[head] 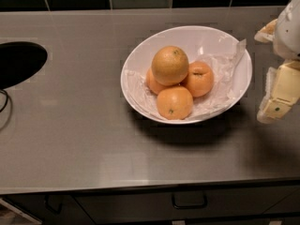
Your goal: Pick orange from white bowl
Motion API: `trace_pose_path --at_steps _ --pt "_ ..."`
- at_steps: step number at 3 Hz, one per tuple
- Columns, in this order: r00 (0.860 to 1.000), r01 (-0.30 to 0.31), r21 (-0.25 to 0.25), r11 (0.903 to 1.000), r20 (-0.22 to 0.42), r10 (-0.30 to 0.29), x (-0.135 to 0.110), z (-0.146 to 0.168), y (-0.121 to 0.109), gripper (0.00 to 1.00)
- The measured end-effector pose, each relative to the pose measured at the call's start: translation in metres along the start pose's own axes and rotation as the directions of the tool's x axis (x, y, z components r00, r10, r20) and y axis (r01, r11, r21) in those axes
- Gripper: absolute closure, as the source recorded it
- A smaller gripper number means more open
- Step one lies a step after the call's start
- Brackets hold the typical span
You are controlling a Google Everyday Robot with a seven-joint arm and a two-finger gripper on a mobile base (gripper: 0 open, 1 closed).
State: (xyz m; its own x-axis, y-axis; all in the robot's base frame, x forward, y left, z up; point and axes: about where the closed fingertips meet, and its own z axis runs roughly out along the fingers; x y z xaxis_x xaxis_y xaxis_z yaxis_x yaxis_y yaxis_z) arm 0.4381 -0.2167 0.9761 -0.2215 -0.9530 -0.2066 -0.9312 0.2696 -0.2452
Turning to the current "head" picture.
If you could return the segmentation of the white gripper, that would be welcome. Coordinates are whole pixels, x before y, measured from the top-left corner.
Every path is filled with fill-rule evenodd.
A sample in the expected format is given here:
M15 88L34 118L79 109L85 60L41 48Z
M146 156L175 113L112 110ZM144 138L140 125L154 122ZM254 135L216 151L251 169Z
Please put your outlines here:
M279 14L259 30L254 39L261 43L273 41L274 52L289 59L266 74L265 96L257 120L271 124L283 118L300 98L300 0L292 0Z

